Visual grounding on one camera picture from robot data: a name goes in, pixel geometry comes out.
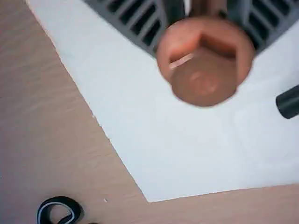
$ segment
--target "gray vent slot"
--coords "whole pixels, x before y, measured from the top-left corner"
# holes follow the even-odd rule
[[[299,19],[299,0],[228,0],[228,18],[241,26],[258,52]]]
[[[184,0],[84,0],[133,43],[155,55],[163,32],[185,17]]]

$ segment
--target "black rubber ring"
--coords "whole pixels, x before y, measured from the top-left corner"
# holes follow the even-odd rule
[[[83,213],[83,210],[78,202],[65,197],[57,196],[44,201],[37,211],[37,224],[53,224],[50,219],[50,213],[55,205],[66,207],[71,214],[62,218],[58,224],[74,224]]]

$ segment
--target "wooden table surface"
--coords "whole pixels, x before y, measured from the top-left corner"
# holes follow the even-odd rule
[[[65,195],[83,224],[298,224],[299,186],[147,203],[22,0],[0,0],[0,223]]]

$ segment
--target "copper hex bolt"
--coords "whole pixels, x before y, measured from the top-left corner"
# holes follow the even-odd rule
[[[231,97],[247,77],[255,49],[247,35],[226,20],[187,18],[170,26],[157,49],[163,77],[181,100],[213,106]]]

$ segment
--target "white paper sheet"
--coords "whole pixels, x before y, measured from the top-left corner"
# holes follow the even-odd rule
[[[149,202],[299,182],[299,118],[275,107],[299,84],[299,24],[256,59],[235,97],[200,109],[82,1],[27,3]]]

